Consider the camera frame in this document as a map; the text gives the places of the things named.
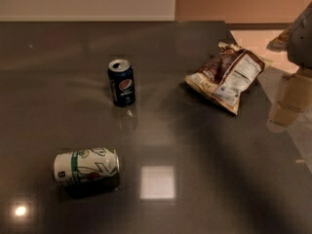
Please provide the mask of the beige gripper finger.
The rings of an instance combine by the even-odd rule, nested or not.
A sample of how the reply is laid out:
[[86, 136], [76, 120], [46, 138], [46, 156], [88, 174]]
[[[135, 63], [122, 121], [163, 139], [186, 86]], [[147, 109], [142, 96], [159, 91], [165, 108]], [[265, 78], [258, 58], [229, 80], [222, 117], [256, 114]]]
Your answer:
[[282, 127], [290, 126], [312, 104], [312, 69], [299, 68], [281, 78], [269, 120]]

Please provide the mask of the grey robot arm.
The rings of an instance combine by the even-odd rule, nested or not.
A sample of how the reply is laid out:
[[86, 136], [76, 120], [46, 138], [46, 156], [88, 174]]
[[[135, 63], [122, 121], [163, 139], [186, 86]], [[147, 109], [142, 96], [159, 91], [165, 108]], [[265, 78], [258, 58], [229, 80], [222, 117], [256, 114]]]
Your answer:
[[282, 127], [291, 125], [312, 104], [312, 3], [292, 23], [287, 54], [298, 70], [282, 76], [269, 114], [270, 122]]

